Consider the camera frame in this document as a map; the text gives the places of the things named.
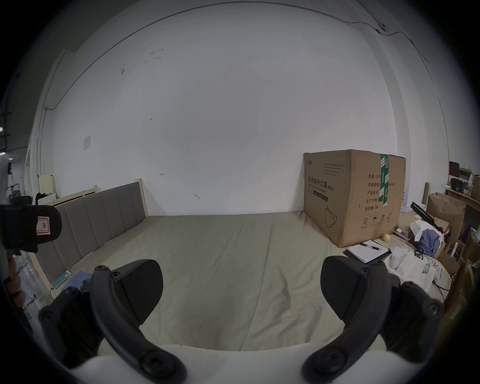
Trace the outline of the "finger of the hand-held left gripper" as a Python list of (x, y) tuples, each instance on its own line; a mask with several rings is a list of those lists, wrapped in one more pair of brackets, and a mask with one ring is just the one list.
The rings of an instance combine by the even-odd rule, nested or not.
[(56, 207), (35, 205), (31, 196), (15, 196), (0, 206), (0, 228), (6, 250), (37, 253), (40, 244), (60, 236), (63, 220)]

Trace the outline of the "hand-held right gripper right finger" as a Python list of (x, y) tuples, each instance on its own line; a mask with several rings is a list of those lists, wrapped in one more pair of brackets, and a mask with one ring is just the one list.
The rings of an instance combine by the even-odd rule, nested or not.
[(330, 383), (349, 370), (380, 336), (386, 350), (413, 364), (425, 363), (437, 338), (444, 306), (418, 284), (401, 282), (383, 261), (363, 264), (328, 256), (322, 264), (321, 292), (343, 332), (303, 363), (308, 383)]

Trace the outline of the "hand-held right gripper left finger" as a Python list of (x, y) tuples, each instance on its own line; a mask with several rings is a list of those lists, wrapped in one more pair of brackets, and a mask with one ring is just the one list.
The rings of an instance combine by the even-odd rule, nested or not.
[(48, 350), (63, 366), (79, 367), (99, 355), (105, 339), (137, 373), (153, 383), (180, 384), (187, 369), (140, 331), (163, 293), (163, 274), (152, 259), (115, 270), (95, 267), (80, 288), (69, 286), (38, 314)]

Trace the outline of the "person's left hand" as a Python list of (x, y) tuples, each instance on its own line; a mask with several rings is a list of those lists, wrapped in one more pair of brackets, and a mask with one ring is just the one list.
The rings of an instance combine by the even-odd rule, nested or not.
[(8, 276), (4, 281), (9, 299), (15, 308), (23, 309), (26, 296), (21, 290), (21, 279), (16, 270), (16, 263), (12, 256), (12, 253), (8, 250)]

